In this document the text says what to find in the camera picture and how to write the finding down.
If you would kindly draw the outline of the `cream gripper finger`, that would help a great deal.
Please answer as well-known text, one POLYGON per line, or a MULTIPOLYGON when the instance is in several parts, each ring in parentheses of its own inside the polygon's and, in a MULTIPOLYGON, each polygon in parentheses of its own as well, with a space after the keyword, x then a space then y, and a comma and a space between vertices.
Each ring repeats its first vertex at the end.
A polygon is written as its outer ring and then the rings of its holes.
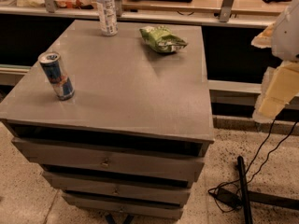
POLYGON ((299 62, 283 61, 277 68, 268 67, 254 106, 253 119, 259 123, 274 120, 298 93, 299 62))
POLYGON ((271 48, 271 39, 273 31, 274 25, 270 24, 261 33, 259 33, 252 39, 251 45, 259 49, 271 48))

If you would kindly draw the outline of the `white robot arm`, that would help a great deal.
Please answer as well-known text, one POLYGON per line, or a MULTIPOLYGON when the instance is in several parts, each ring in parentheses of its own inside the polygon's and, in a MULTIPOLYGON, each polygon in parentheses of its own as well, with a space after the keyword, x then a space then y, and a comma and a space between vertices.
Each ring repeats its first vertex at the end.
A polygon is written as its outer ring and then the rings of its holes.
POLYGON ((299 0, 292 0, 251 45, 270 48, 282 61, 279 67, 266 69, 252 115, 257 122, 270 122, 299 93, 299 0))

